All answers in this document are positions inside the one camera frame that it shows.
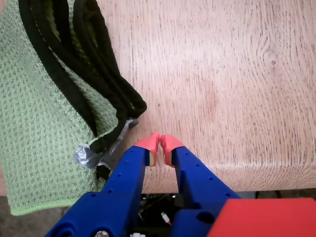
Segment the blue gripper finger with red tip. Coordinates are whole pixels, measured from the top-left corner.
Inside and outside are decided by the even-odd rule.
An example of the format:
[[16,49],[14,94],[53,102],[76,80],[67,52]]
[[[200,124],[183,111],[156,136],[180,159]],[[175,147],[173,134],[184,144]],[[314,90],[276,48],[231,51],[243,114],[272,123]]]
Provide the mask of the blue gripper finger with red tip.
[[125,237],[137,221],[145,169],[155,166],[160,134],[125,151],[100,192],[88,192],[47,233],[48,237]]
[[170,236],[205,237],[226,201],[239,198],[182,142],[172,135],[162,135],[160,144],[167,165],[175,168],[178,191],[184,207],[173,219]]

